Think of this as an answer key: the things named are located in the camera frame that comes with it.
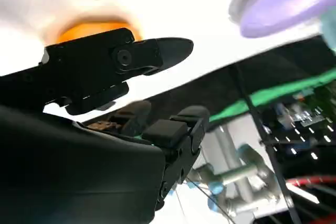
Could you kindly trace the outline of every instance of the screw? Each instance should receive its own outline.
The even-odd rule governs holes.
[[[123,66],[128,66],[132,63],[132,55],[127,50],[120,50],[117,53],[117,59]]]
[[[125,37],[125,43],[130,43],[131,42],[131,38],[130,37]]]

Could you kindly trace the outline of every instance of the black plastic bracket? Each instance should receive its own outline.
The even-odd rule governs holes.
[[[0,77],[0,103],[42,111],[48,103],[72,115],[128,92],[126,80],[163,65],[156,39],[134,42],[122,28],[46,47],[44,63]]]
[[[166,158],[156,210],[163,207],[164,198],[176,182],[181,184],[185,180],[201,151],[199,146],[206,131],[204,122],[209,122],[209,112],[201,106],[192,106],[185,111],[190,115],[158,120],[142,134],[143,139],[160,147]]]

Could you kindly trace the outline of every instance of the white light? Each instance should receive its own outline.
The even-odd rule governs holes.
[[[328,138],[328,136],[323,136],[324,137],[324,139],[328,142],[328,143],[330,143],[331,142],[331,139],[330,138]]]
[[[328,127],[329,131],[331,131],[331,132],[333,132],[333,131],[334,131],[334,130],[333,130],[333,128],[332,128],[332,127],[330,127],[329,125],[327,125],[327,127]]]
[[[314,152],[310,153],[310,155],[314,158],[314,159],[318,159],[316,154]]]
[[[295,193],[297,195],[300,195],[301,197],[303,197],[307,200],[310,200],[311,202],[314,202],[315,204],[320,203],[318,198],[315,195],[310,194],[309,192],[307,192],[305,190],[302,190],[302,189],[292,185],[291,183],[286,183],[286,186],[287,186],[288,190],[292,191],[293,193]]]

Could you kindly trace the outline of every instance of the metal pole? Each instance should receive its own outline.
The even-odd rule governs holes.
[[[236,147],[226,126],[220,126],[215,130],[216,139],[219,143],[225,161],[229,169],[235,169],[242,166]],[[253,201],[252,187],[247,178],[242,178],[235,182],[237,191],[241,198],[246,202]]]
[[[245,90],[245,86],[244,86],[244,78],[243,78],[243,74],[241,73],[241,70],[239,69],[239,65],[237,63],[231,65],[229,67],[230,70],[230,75],[238,89],[238,92],[240,93],[241,97],[245,100],[245,102],[247,103],[247,106],[249,108],[249,111],[252,115],[254,124],[256,125],[257,131],[261,137],[262,142],[265,144],[265,149],[266,152],[269,156],[269,159],[272,163],[273,169],[275,171],[275,174],[277,176],[278,179],[278,183],[280,186],[280,189],[283,193],[283,196],[285,198],[285,202],[288,206],[288,211],[290,213],[290,216],[292,218],[292,221],[294,224],[301,224],[301,220],[298,216],[298,213],[296,212],[296,210],[293,208],[293,201],[290,197],[289,194],[289,190],[286,186],[286,182],[281,174],[281,169],[278,165],[278,162],[276,160],[275,154],[274,154],[274,149],[273,147],[267,145],[268,141],[269,141],[269,136],[266,133],[261,119],[259,117],[258,111],[256,109],[256,107],[253,105],[250,96],[248,95],[247,91]]]
[[[238,167],[236,169],[231,169],[227,172],[220,174],[220,176],[223,180],[223,185],[225,186],[240,179],[256,175],[257,173],[257,166],[255,164],[248,164]]]

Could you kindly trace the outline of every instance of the robotic hand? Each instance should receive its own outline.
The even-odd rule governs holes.
[[[83,124],[43,107],[107,108],[128,92],[126,80],[167,69],[192,48],[179,38],[134,42],[118,29],[49,46],[39,66],[0,77],[0,222],[149,223],[196,161],[208,110],[188,107],[146,129],[147,102]]]

